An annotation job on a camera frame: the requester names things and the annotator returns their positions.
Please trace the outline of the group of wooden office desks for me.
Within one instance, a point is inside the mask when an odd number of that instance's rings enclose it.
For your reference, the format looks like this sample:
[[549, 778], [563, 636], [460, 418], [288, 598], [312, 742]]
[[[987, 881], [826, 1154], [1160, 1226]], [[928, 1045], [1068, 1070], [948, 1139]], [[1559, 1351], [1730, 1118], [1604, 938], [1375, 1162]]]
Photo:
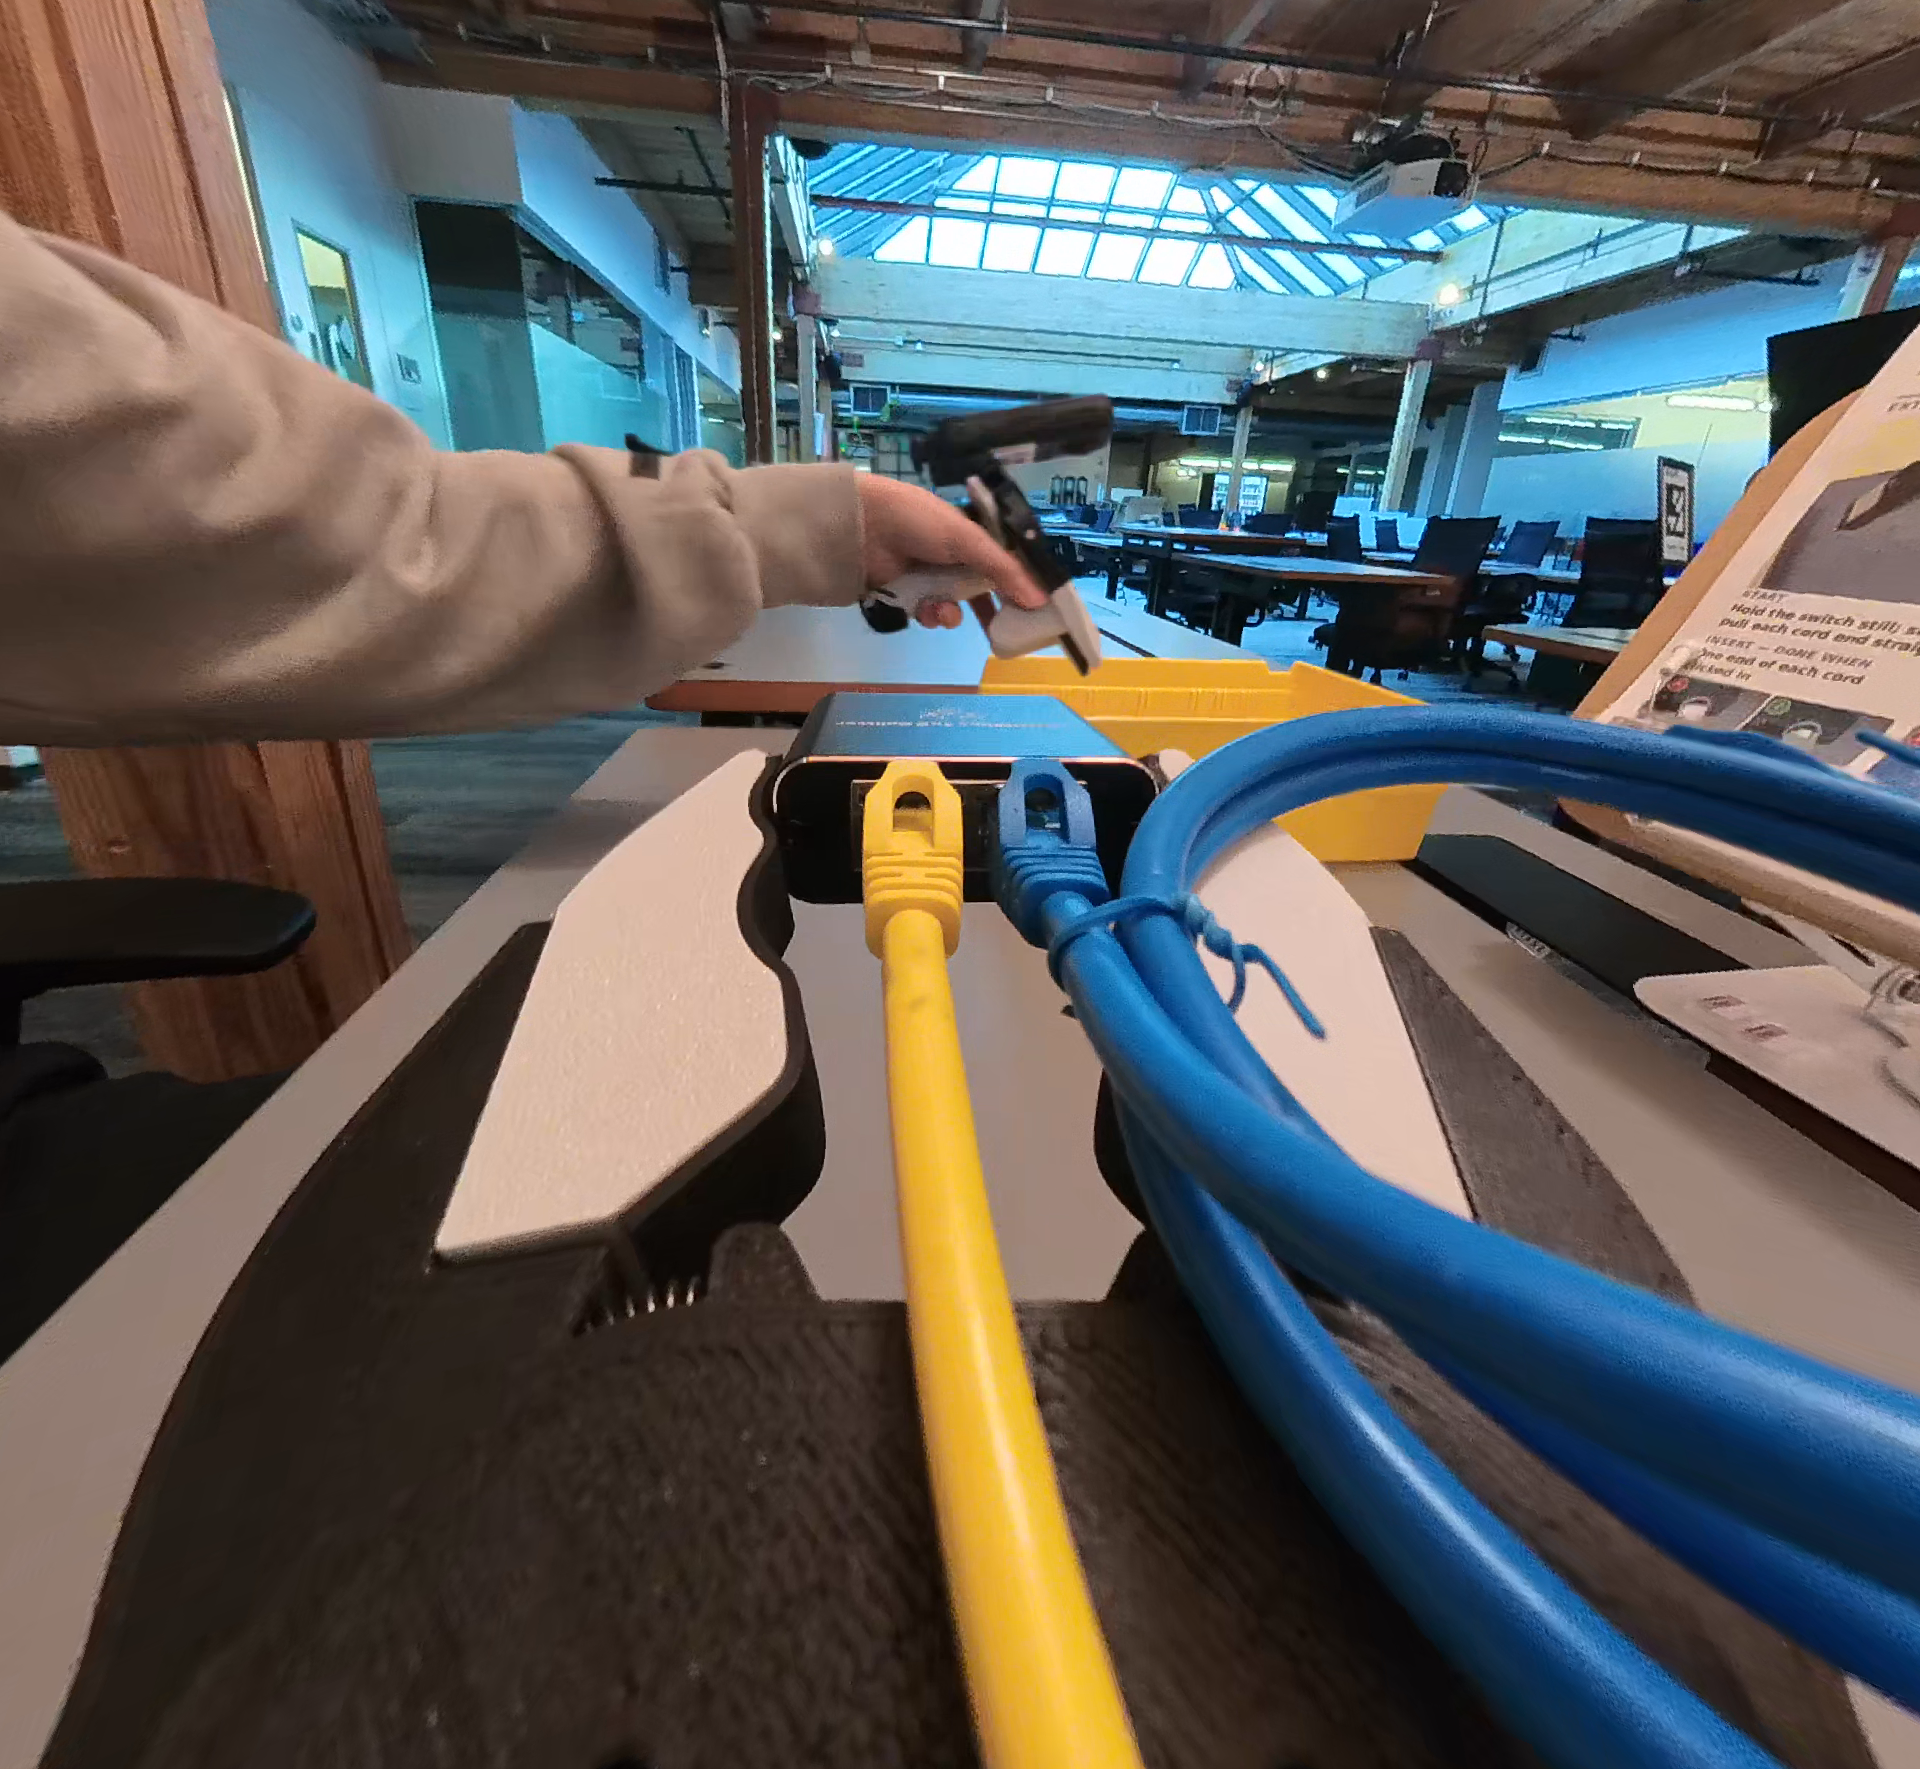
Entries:
[[1124, 584], [1141, 583], [1152, 617], [1229, 647], [1274, 615], [1296, 612], [1303, 598], [1332, 598], [1332, 640], [1323, 649], [1336, 672], [1369, 678], [1475, 668], [1488, 647], [1604, 668], [1635, 635], [1631, 626], [1534, 620], [1533, 598], [1577, 593], [1574, 576], [1549, 569], [1497, 563], [1453, 576], [1372, 560], [1217, 549], [1208, 534], [1176, 530], [1096, 534], [1064, 527], [1050, 530], [1048, 539], [1070, 566], [1105, 580], [1110, 605]]

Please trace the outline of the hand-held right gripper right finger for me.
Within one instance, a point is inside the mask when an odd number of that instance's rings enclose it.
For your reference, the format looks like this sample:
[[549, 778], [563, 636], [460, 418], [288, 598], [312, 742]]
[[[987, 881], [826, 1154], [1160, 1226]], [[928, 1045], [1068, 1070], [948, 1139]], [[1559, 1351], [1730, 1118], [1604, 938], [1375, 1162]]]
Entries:
[[1385, 978], [1371, 920], [1342, 884], [1283, 828], [1221, 853], [1198, 899], [1247, 946], [1283, 968], [1325, 1027], [1303, 1029], [1260, 969], [1239, 1025], [1313, 1121], [1371, 1173], [1469, 1220], [1453, 1147]]

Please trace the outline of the instruction sheet on stand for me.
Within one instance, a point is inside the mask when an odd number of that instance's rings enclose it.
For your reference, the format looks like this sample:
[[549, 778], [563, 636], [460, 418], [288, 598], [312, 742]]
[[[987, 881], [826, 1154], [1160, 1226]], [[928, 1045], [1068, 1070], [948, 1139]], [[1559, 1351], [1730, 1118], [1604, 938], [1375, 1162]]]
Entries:
[[[1577, 703], [1577, 719], [1602, 719], [1626, 691], [1657, 668], [1674, 644], [1686, 636], [1698, 609], [1730, 593], [1733, 566], [1749, 538], [1770, 520], [1770, 510], [1788, 496], [1800, 471], [1810, 464], [1825, 437], [1849, 415], [1860, 392], [1844, 396], [1788, 442], [1749, 481], [1740, 499], [1728, 510], [1717, 533], [1686, 573], [1669, 586], [1631, 641], [1614, 656], [1595, 688]], [[1733, 892], [1743, 906], [1768, 917], [1799, 917], [1821, 933], [1868, 948], [1900, 966], [1918, 966], [1918, 917], [1885, 899], [1868, 899], [1806, 871], [1730, 850], [1657, 821], [1577, 800], [1566, 797], [1561, 809], [1580, 835], [1646, 871], [1674, 871], [1684, 886]]]

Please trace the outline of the black display screen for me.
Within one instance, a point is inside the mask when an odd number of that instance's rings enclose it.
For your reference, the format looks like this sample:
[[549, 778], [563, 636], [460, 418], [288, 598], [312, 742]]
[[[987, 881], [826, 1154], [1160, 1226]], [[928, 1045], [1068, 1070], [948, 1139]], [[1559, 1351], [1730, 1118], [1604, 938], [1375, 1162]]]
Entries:
[[1876, 381], [1918, 330], [1920, 308], [1849, 315], [1765, 340], [1768, 458], [1821, 412]]

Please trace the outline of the group of black office chairs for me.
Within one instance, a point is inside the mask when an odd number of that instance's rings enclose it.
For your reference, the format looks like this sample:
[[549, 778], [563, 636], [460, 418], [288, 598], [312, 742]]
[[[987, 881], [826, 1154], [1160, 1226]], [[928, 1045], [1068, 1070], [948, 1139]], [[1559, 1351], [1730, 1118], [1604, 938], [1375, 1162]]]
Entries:
[[[1462, 576], [1482, 565], [1497, 565], [1497, 563], [1513, 565], [1513, 566], [1528, 566], [1528, 569], [1549, 569], [1548, 543], [1551, 543], [1556, 534], [1551, 522], [1514, 524], [1509, 543], [1500, 549], [1494, 549], [1497, 533], [1500, 533], [1497, 518], [1437, 518], [1427, 522], [1418, 547], [1410, 553], [1408, 560], [1372, 560], [1369, 553], [1357, 547], [1357, 520], [1332, 518], [1329, 539], [1319, 549], [1310, 549], [1305, 555], [1323, 555], [1331, 560], [1390, 563], [1398, 566], [1444, 573], [1453, 576]], [[1249, 555], [1257, 553], [1249, 544], [1232, 544], [1229, 539], [1214, 547], [1240, 549]], [[1599, 520], [1595, 524], [1587, 524], [1587, 530], [1577, 539], [1577, 566], [1571, 569], [1571, 576], [1577, 580], [1577, 593], [1566, 595], [1569, 607], [1561, 622], [1569, 622], [1571, 626], [1636, 629], [1667, 593], [1667, 575], [1660, 563], [1660, 527], [1652, 520]], [[1337, 605], [1332, 599], [1331, 622], [1319, 625], [1313, 635], [1313, 641], [1325, 653], [1331, 672], [1336, 672], [1332, 660], [1323, 649], [1323, 644], [1332, 641], [1331, 626], [1332, 626], [1336, 612], [1337, 612]], [[1468, 668], [1437, 667], [1437, 668], [1478, 672], [1480, 665], [1475, 668], [1469, 667]]]

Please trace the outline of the black ethernet splitter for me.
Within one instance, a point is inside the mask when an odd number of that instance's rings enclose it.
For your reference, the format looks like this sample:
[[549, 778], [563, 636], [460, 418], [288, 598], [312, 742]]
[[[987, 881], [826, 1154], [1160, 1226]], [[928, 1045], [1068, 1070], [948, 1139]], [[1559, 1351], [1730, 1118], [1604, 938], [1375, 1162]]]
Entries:
[[792, 899], [861, 900], [862, 798], [898, 758], [928, 758], [963, 798], [964, 900], [992, 900], [997, 794], [1022, 758], [1061, 764], [1090, 794], [1110, 889], [1160, 794], [1148, 767], [1053, 697], [835, 691], [819, 701], [772, 777], [764, 821]]

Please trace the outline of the person's left hand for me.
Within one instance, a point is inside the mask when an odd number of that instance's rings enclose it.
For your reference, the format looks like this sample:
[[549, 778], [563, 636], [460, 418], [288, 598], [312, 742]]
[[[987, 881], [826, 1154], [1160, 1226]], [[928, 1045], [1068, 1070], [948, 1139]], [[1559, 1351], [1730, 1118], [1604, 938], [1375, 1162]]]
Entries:
[[905, 575], [933, 569], [986, 580], [1005, 605], [1022, 609], [1048, 601], [1048, 590], [1020, 556], [935, 492], [862, 471], [854, 473], [854, 486], [862, 524], [862, 601]]

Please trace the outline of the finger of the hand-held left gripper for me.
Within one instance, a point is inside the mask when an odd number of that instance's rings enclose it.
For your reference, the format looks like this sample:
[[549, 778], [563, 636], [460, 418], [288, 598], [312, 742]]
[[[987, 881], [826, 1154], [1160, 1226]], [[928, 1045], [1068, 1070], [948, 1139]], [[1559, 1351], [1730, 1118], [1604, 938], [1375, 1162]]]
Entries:
[[1060, 649], [1075, 672], [1094, 672], [1105, 660], [1101, 635], [1071, 583], [1048, 601], [1020, 607], [994, 595], [979, 598], [979, 625], [997, 660], [1020, 660]]

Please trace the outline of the person's left forearm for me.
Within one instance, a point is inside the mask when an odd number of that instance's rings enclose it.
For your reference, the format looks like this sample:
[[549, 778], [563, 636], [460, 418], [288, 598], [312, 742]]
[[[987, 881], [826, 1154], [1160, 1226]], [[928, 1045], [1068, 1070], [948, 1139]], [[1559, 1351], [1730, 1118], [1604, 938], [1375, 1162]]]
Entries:
[[2, 232], [2, 724], [40, 748], [370, 738], [631, 707], [865, 584], [857, 474], [440, 452], [106, 253]]

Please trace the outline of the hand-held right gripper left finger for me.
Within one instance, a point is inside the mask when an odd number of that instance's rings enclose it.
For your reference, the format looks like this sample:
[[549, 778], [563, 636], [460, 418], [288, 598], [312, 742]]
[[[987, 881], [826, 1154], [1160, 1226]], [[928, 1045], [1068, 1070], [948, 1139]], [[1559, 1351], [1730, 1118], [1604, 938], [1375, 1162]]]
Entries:
[[826, 1125], [785, 946], [774, 760], [738, 754], [558, 906], [435, 1236], [440, 1261], [626, 1236], [700, 1268], [788, 1220]]

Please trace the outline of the white stand base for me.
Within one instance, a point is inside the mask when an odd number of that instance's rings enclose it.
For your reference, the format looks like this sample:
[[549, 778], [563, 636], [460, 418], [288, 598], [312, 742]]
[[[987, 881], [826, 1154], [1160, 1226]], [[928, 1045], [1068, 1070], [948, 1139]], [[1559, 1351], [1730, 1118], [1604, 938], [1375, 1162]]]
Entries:
[[1918, 1164], [1918, 973], [1835, 966], [1643, 974], [1636, 1001], [1888, 1157]]

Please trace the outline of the yellow plastic bin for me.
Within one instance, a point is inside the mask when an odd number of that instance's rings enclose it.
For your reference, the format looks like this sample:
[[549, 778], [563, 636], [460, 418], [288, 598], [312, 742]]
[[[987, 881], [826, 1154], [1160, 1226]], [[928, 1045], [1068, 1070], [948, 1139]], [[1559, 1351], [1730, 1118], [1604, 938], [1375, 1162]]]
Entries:
[[[1106, 660], [1090, 676], [1061, 653], [992, 656], [983, 693], [1038, 693], [1071, 707], [1134, 757], [1178, 751], [1201, 758], [1257, 729], [1364, 707], [1413, 707], [1398, 691], [1313, 662], [1274, 668], [1259, 656]], [[1336, 797], [1278, 824], [1323, 866], [1390, 866], [1421, 853], [1442, 797], [1434, 784]]]

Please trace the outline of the black desk chair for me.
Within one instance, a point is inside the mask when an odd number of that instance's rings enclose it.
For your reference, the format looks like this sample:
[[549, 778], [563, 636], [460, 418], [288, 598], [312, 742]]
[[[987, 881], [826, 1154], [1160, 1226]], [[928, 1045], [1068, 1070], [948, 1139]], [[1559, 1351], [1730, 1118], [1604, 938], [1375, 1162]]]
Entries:
[[13, 1359], [243, 1121], [280, 1075], [109, 1076], [26, 1043], [49, 991], [261, 973], [317, 931], [299, 892], [233, 881], [74, 877], [2, 890], [2, 1355]]

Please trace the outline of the white table with wood edge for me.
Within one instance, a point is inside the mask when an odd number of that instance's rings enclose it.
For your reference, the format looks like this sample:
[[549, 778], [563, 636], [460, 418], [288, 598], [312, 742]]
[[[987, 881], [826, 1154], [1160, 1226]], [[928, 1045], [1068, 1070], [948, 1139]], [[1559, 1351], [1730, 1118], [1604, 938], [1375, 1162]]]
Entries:
[[[1141, 605], [1106, 601], [1081, 584], [1101, 635], [1101, 665], [1160, 656], [1176, 662], [1247, 662], [1254, 651], [1229, 647], [1198, 629], [1148, 615]], [[646, 697], [665, 713], [800, 716], [835, 691], [972, 693], [983, 678], [1018, 668], [989, 653], [976, 622], [959, 629], [881, 635], [857, 609], [782, 607], [764, 612], [734, 647]]]

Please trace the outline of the ceiling projector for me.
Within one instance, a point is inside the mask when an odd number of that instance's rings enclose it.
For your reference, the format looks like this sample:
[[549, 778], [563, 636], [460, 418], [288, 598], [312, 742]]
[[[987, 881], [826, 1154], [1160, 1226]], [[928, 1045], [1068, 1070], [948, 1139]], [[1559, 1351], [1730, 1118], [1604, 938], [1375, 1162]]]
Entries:
[[1459, 216], [1472, 199], [1475, 170], [1453, 137], [1396, 127], [1357, 151], [1352, 177], [1336, 199], [1332, 229], [1352, 242], [1410, 242]]

